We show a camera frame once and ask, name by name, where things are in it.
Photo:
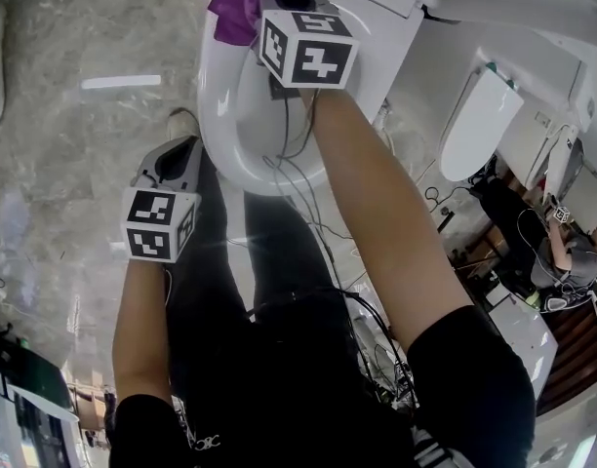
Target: shoe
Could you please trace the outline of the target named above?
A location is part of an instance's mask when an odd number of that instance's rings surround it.
[[[481,199],[483,199],[483,196],[485,196],[485,193],[488,191],[488,189],[489,182],[486,178],[481,178],[476,183],[474,183],[474,185],[472,185],[469,189],[467,189],[467,192],[469,192],[472,196],[474,196],[476,199],[480,201]]]
[[[168,140],[188,136],[200,137],[199,121],[185,107],[178,107],[169,115],[166,124],[166,136]]]
[[[467,182],[470,185],[476,185],[477,183],[480,183],[483,180],[489,180],[493,176],[498,176],[498,174],[496,172],[496,163],[497,162],[498,162],[498,156],[495,154],[494,156],[492,156],[490,161],[488,161],[487,164],[481,170],[479,170],[476,174],[471,176],[467,180]]]

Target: white box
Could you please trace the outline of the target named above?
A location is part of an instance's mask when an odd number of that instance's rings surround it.
[[[262,13],[259,58],[286,88],[343,89],[358,50],[340,16]]]
[[[175,263],[194,231],[198,194],[128,187],[121,231],[130,258]]]

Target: white sneaker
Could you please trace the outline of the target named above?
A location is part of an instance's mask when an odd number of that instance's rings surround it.
[[[178,107],[169,115],[166,124],[166,136],[168,140],[188,136],[200,137],[199,121],[185,107]]]

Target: toilet lid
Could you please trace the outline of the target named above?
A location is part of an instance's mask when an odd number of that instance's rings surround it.
[[[442,175],[458,182],[492,157],[524,100],[491,69],[472,77],[442,137]]]

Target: black pants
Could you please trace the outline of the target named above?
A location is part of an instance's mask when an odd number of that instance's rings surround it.
[[[202,201],[195,229],[179,261],[168,270],[167,303],[171,374],[182,396],[188,372],[251,324],[229,267],[227,212],[216,169],[204,151],[197,192]],[[256,278],[256,322],[272,332],[309,333],[323,325],[347,340],[348,314],[336,294],[328,303],[293,306],[296,293],[333,286],[327,263],[302,216],[283,197],[245,193],[249,254]]]
[[[482,193],[481,207],[500,229],[517,261],[518,270],[530,275],[536,261],[535,252],[543,238],[547,237],[538,215],[503,180],[496,178],[489,183],[483,182],[475,189]]]

